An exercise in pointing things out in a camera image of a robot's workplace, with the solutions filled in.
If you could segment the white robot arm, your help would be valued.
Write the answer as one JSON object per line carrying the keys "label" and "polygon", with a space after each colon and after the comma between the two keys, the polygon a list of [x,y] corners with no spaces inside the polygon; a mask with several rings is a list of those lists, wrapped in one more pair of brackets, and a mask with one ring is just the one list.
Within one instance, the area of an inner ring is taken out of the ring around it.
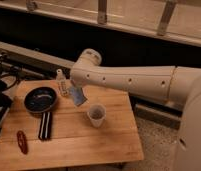
{"label": "white robot arm", "polygon": [[86,49],[70,71],[77,86],[96,85],[182,111],[173,171],[201,171],[201,68],[180,66],[103,67]]}

